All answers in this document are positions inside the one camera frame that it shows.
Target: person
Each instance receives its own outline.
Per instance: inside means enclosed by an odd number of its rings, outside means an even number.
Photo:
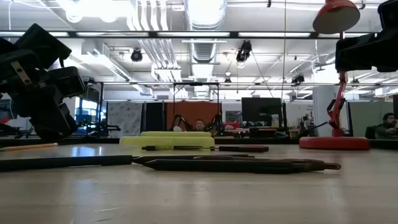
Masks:
[[[397,121],[393,113],[386,113],[383,116],[383,123],[374,130],[376,139],[398,139],[396,128]]]
[[[204,131],[205,123],[202,119],[197,119],[195,131]]]

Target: ceiling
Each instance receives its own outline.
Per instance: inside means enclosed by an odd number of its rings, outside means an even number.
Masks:
[[[353,2],[358,6],[361,4],[361,1]],[[361,10],[360,21],[349,31],[379,32],[381,26],[376,8],[383,1],[365,0],[364,2],[367,6]],[[211,4],[211,1],[203,0],[203,3]],[[264,1],[228,0],[223,30],[313,32],[312,21],[324,0],[287,0],[289,7],[286,11],[283,3],[283,1],[272,1],[271,7],[268,8]],[[128,14],[128,11],[125,10],[125,4],[127,1],[114,0],[113,13],[119,16],[115,22],[106,23],[99,17],[84,17],[78,23],[71,23],[67,21],[65,11],[58,8],[59,5],[56,1],[14,0],[14,3],[10,4],[10,1],[5,0],[0,2],[0,30],[9,30],[10,22],[11,30],[26,30],[32,23],[38,23],[47,30],[129,30],[126,24],[125,14]],[[168,0],[167,6],[167,23],[170,30],[186,30],[183,1]],[[150,75],[152,62],[145,52],[141,62],[132,62],[130,59],[132,50],[141,47],[137,39],[95,39],[93,42],[96,46],[106,44],[110,49],[109,57],[127,71],[133,80],[138,82],[155,81]],[[238,68],[234,58],[242,42],[241,39],[228,39],[226,43],[218,44],[211,82],[216,80],[223,82],[226,72],[231,72],[233,82],[262,82],[264,79],[261,75],[271,83],[282,82],[282,76],[286,75],[287,81],[290,82],[289,79],[294,74],[289,72],[299,65],[301,65],[300,73],[304,74],[306,82],[319,82],[316,79],[322,80],[322,82],[338,82],[334,65],[329,65],[325,67],[326,70],[318,72],[318,68],[313,68],[310,62],[306,62],[310,58],[314,59],[317,55],[319,62],[325,62],[325,57],[335,51],[336,40],[253,39],[251,40],[253,54],[243,68]],[[178,65],[182,69],[181,76],[183,79],[189,80],[192,77],[189,46],[182,43],[181,39],[172,39],[172,45]],[[83,50],[81,52],[74,50],[72,54],[76,60],[71,65],[78,65],[82,75],[91,76],[99,82],[122,81],[101,62],[92,60],[90,58],[92,55],[87,55]],[[348,76],[349,79],[352,79],[369,72],[349,72]],[[395,73],[377,74],[363,81],[376,83],[383,80],[391,81],[395,77],[398,78]],[[121,86],[119,89],[129,90],[129,88]]]

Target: desk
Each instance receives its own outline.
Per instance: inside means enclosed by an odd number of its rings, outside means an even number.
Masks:
[[[116,144],[87,144],[3,152],[0,159],[126,153],[148,154]],[[256,155],[323,159],[341,163],[342,169],[260,175],[163,172],[133,164],[3,172],[0,223],[398,222],[395,151],[333,152],[270,145],[269,152]]]

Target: table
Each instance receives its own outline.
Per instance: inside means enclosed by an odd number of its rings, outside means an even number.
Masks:
[[[88,144],[4,152],[0,159],[128,153],[145,152]],[[323,159],[343,168],[261,175],[162,172],[133,164],[3,172],[0,223],[398,222],[395,151],[333,152],[270,145],[269,152],[256,155]]]

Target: orange wall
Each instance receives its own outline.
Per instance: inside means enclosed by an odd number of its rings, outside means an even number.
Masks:
[[[202,119],[207,125],[217,114],[217,103],[177,102],[175,103],[175,114],[182,115],[193,128],[195,128],[197,119]],[[167,103],[167,129],[171,127],[173,119],[173,103]]]

